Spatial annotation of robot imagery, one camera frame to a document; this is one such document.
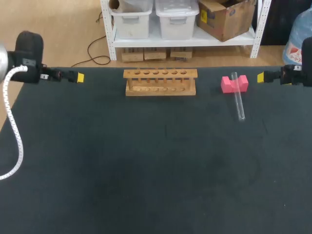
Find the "glass test tube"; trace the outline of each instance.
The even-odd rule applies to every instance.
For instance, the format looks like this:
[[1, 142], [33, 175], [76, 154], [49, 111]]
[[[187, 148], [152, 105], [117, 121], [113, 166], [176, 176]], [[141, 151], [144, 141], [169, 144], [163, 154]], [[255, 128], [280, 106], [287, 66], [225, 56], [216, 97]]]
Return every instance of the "glass test tube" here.
[[234, 81], [235, 87], [236, 87], [234, 91], [234, 96], [235, 96], [235, 103], [236, 103], [236, 108], [237, 108], [237, 113], [238, 113], [238, 120], [244, 121], [245, 113], [244, 113], [242, 97], [240, 95], [240, 89], [239, 89], [238, 78], [237, 78], [236, 72], [231, 73], [231, 79]]

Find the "pink foam block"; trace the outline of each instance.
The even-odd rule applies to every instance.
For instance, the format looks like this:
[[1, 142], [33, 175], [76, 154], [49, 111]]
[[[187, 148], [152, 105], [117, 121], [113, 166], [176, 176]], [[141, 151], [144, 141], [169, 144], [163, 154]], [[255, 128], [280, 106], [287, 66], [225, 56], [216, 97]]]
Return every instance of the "pink foam block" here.
[[[248, 80], [245, 75], [238, 78], [238, 85], [241, 92], [246, 92], [248, 89]], [[229, 77], [222, 77], [221, 81], [222, 92], [225, 93], [234, 93], [238, 91], [236, 82], [230, 80]]]

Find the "white shelf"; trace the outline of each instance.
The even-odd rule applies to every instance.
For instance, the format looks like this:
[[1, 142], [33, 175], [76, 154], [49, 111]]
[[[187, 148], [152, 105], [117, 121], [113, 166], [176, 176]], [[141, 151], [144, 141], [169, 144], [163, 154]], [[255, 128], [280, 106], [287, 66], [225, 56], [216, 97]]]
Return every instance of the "white shelf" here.
[[258, 19], [257, 29], [253, 28], [236, 38], [226, 42], [220, 42], [208, 33], [204, 32], [197, 26], [194, 29], [194, 36], [190, 40], [163, 40], [160, 34], [159, 19], [152, 17], [150, 24], [150, 37], [147, 39], [121, 39], [112, 27], [112, 18], [109, 9], [109, 0], [100, 0], [103, 14], [105, 33], [109, 56], [111, 60], [117, 60], [117, 47], [191, 47], [191, 46], [227, 46], [227, 45], [253, 45], [251, 58], [256, 58], [260, 48], [262, 35], [267, 21], [270, 5], [272, 0], [258, 0]]
[[150, 19], [150, 36], [146, 39], [121, 39], [116, 32], [114, 47], [189, 47], [189, 46], [227, 46], [227, 45], [253, 45], [255, 33], [252, 27], [249, 32], [225, 42], [220, 42], [196, 25], [194, 35], [190, 40], [163, 40], [161, 38], [160, 22], [157, 17]]

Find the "white plastic storage bin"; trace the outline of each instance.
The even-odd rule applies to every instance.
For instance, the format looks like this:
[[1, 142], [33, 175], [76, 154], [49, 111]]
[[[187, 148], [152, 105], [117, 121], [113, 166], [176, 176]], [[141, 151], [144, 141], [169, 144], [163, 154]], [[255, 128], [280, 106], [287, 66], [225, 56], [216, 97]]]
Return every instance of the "white plastic storage bin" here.
[[166, 40], [187, 40], [193, 37], [195, 17], [199, 14], [196, 0], [156, 0], [160, 17], [161, 37]]
[[153, 2], [148, 0], [131, 1], [142, 8], [142, 12], [117, 13], [111, 11], [114, 16], [117, 33], [122, 39], [144, 39], [149, 37], [150, 14], [153, 9]]

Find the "cardboard box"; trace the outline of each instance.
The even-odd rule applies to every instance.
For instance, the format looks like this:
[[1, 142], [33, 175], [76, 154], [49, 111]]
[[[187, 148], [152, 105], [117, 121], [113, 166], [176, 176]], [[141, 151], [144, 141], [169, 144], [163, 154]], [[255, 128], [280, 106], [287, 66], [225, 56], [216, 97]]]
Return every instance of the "cardboard box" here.
[[249, 31], [256, 0], [200, 0], [197, 25], [226, 41]]
[[170, 57], [191, 59], [193, 55], [192, 47], [173, 47], [170, 50]]
[[123, 62], [141, 62], [144, 61], [143, 48], [123, 48], [121, 52]]
[[166, 59], [167, 58], [167, 51], [166, 48], [144, 48], [144, 60], [151, 60], [151, 59]]

